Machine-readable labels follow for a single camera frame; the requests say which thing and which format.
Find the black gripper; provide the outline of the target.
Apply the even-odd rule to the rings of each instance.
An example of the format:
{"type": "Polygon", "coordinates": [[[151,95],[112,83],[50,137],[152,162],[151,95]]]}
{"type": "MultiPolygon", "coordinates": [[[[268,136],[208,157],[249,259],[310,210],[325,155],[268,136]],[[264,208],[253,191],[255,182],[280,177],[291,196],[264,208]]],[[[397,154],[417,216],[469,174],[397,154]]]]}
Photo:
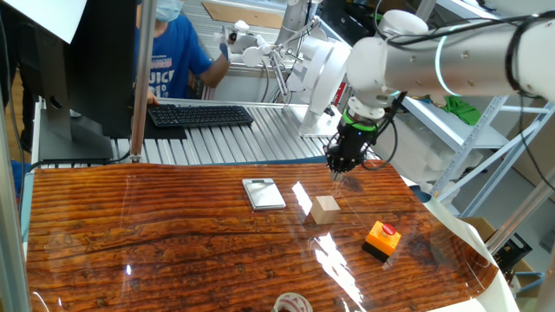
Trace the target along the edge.
{"type": "Polygon", "coordinates": [[[359,166],[365,156],[363,147],[374,139],[375,127],[359,124],[339,124],[337,133],[324,147],[327,167],[330,169],[330,180],[344,181],[348,172],[359,166]]]}

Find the person's left hand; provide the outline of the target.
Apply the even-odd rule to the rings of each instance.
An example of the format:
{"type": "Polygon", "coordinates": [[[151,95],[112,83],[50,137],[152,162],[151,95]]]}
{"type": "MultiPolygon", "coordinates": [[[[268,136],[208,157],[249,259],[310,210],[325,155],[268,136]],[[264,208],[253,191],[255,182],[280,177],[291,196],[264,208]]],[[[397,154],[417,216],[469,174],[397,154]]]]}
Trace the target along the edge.
{"type": "Polygon", "coordinates": [[[219,32],[219,50],[227,62],[230,61],[228,39],[229,39],[229,36],[228,36],[227,28],[223,26],[221,31],[219,32]]]}

